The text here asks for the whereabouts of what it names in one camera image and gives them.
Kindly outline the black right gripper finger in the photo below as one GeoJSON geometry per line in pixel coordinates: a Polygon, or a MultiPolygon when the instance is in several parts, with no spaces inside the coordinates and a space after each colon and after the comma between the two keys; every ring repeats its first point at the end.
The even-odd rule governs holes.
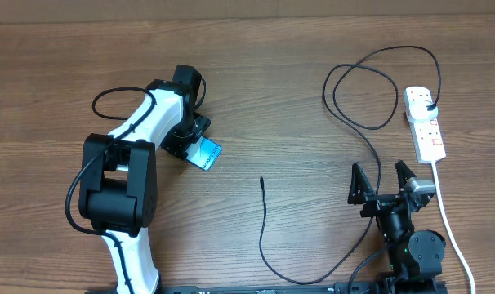
{"type": "Polygon", "coordinates": [[[374,195],[374,190],[359,163],[351,168],[351,182],[347,202],[349,204],[364,204],[374,195]]]}
{"type": "Polygon", "coordinates": [[[410,170],[410,168],[407,166],[407,164],[399,160],[395,164],[395,170],[397,173],[398,177],[398,184],[399,184],[399,189],[400,190],[413,190],[412,184],[410,180],[412,178],[415,178],[416,175],[410,170]]]}

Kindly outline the Samsung Galaxy smartphone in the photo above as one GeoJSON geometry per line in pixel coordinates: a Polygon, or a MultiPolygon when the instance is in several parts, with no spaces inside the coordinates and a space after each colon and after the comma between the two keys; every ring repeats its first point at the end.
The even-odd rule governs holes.
{"type": "Polygon", "coordinates": [[[221,146],[206,137],[201,137],[196,143],[190,145],[186,153],[188,162],[208,172],[220,156],[221,146]]]}

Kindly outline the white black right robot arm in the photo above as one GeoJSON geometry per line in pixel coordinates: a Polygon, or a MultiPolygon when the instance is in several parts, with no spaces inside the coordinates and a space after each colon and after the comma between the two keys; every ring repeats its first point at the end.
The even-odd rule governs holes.
{"type": "Polygon", "coordinates": [[[445,238],[434,230],[415,230],[412,214],[424,208],[436,194],[435,183],[416,176],[403,161],[395,164],[399,182],[396,194],[377,194],[363,168],[352,165],[348,203],[362,205],[360,216],[373,218],[385,246],[366,258],[351,274],[345,293],[445,293],[442,274],[445,238]],[[355,282],[357,273],[386,253],[390,271],[372,282],[355,282]]]}

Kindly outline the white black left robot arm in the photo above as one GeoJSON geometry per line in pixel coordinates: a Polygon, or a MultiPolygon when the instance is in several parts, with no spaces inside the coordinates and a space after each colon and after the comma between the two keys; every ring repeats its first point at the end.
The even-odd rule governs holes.
{"type": "Polygon", "coordinates": [[[195,67],[178,65],[171,80],[155,79],[140,93],[143,102],[121,126],[85,139],[82,168],[65,200],[71,221],[71,200],[79,192],[78,210],[91,228],[71,226],[105,241],[118,279],[115,293],[162,291],[149,241],[158,200],[157,151],[205,172],[221,154],[221,147],[204,135],[211,121],[197,110],[206,82],[195,67]]]}

